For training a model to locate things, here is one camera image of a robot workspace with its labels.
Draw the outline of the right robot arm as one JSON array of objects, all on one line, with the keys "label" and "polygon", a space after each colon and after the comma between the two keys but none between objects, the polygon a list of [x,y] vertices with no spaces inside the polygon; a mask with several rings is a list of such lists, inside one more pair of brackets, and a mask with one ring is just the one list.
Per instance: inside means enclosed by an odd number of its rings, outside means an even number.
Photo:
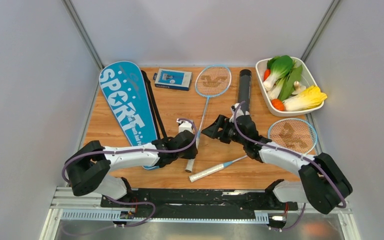
[{"label": "right robot arm", "polygon": [[324,215],[334,208],[346,208],[345,198],[353,188],[329,154],[304,156],[282,147],[260,135],[249,115],[235,120],[219,115],[201,134],[226,144],[239,143],[249,158],[275,165],[299,177],[299,181],[280,179],[269,186],[270,192],[265,195],[269,208],[278,209],[287,202],[308,203]]}]

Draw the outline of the blue product box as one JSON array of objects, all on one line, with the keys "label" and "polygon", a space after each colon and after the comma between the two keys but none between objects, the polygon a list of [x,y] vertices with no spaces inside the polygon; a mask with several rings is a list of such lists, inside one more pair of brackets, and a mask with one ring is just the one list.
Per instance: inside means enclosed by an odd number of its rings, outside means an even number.
[{"label": "blue product box", "polygon": [[153,75],[154,85],[158,88],[189,91],[193,73],[191,71],[160,68]]}]

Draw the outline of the black shuttlecock tube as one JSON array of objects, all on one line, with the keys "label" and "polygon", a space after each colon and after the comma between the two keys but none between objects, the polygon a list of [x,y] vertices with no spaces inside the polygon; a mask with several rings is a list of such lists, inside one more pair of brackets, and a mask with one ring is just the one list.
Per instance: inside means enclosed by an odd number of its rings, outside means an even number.
[{"label": "black shuttlecock tube", "polygon": [[237,102],[244,102],[241,107],[244,112],[250,112],[252,72],[249,69],[242,69],[239,72]]}]

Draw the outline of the blue racket bag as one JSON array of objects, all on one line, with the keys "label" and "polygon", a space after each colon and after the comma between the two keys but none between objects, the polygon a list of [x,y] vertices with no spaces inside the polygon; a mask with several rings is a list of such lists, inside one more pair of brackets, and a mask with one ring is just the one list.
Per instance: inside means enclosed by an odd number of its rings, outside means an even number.
[{"label": "blue racket bag", "polygon": [[158,139],[148,91],[140,68],[131,61],[118,61],[105,67],[99,86],[107,104],[132,147]]}]

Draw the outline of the green bok choy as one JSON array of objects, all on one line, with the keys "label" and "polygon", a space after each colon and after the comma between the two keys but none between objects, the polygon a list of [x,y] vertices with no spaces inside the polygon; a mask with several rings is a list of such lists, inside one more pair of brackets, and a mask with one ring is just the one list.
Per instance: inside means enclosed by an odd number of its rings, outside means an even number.
[{"label": "green bok choy", "polygon": [[275,56],[266,64],[266,69],[270,69],[270,76],[263,80],[263,87],[266,91],[273,88],[276,81],[285,77],[294,65],[293,59],[289,55]]}]

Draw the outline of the yellow cabbage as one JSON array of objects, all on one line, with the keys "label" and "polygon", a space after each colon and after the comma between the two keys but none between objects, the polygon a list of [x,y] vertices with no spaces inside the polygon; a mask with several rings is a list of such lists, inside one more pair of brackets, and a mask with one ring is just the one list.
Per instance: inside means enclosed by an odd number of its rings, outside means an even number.
[{"label": "yellow cabbage", "polygon": [[327,94],[322,92],[318,86],[312,85],[282,103],[287,112],[295,112],[316,108],[327,98]]}]

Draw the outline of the orange carrot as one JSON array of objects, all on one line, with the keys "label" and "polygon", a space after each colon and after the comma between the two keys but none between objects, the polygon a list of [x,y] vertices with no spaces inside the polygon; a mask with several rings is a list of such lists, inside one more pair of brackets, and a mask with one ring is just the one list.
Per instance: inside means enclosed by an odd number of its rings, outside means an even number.
[{"label": "orange carrot", "polygon": [[266,69],[264,74],[263,74],[263,80],[266,81],[267,78],[270,76],[271,74],[271,70],[270,69]]},{"label": "orange carrot", "polygon": [[273,107],[276,110],[281,111],[281,112],[285,111],[285,106],[280,99],[275,98],[275,99],[271,100],[271,104],[273,105]]}]

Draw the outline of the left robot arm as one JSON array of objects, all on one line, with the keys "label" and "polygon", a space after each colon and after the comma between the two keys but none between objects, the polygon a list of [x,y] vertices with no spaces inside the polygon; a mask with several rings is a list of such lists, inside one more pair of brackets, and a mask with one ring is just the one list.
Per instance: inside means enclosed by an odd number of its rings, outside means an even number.
[{"label": "left robot arm", "polygon": [[102,146],[94,140],[65,162],[61,174],[75,196],[98,193],[120,207],[127,207],[133,201],[132,188],[126,178],[111,176],[112,170],[164,168],[177,159],[192,159],[198,154],[196,139],[194,133],[184,130],[175,137],[130,147]]}]

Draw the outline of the orange carrot back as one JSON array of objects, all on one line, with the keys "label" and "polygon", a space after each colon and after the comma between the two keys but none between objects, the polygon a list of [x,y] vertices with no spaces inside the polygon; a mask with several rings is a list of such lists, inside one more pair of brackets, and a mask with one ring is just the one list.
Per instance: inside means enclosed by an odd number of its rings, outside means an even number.
[{"label": "orange carrot back", "polygon": [[263,74],[263,80],[266,81],[267,78],[270,76],[271,74],[271,70],[270,69],[266,69],[264,74]]}]

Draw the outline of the white mushroom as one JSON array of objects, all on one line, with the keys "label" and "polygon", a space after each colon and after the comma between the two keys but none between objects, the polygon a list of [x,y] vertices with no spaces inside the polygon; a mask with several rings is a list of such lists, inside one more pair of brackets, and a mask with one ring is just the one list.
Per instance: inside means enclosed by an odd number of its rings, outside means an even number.
[{"label": "white mushroom", "polygon": [[299,81],[295,81],[293,83],[293,87],[294,91],[291,94],[294,96],[300,94],[307,88],[305,85],[302,85]]}]

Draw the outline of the orange carrot front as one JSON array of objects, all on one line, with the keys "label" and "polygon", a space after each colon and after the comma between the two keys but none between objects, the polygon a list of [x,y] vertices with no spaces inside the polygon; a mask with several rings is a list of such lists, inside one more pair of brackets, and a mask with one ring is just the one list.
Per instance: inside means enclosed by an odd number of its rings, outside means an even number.
[{"label": "orange carrot front", "polygon": [[285,111],[285,106],[280,99],[275,98],[275,99],[271,100],[271,104],[273,105],[273,107],[276,110],[281,111],[281,112]]}]

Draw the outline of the blue racket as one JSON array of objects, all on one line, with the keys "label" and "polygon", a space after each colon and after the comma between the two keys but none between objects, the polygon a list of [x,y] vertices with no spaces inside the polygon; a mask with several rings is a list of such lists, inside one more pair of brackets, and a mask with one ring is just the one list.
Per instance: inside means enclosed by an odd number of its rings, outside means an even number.
[{"label": "blue racket", "polygon": [[232,81],[231,70],[221,64],[214,64],[204,68],[195,81],[195,91],[206,98],[198,132],[196,133],[196,148],[200,145],[200,135],[206,112],[211,98],[224,94],[230,87]]},{"label": "blue racket", "polygon": [[267,137],[282,147],[304,156],[315,154],[318,135],[314,127],[300,118],[284,118],[273,123]]}]

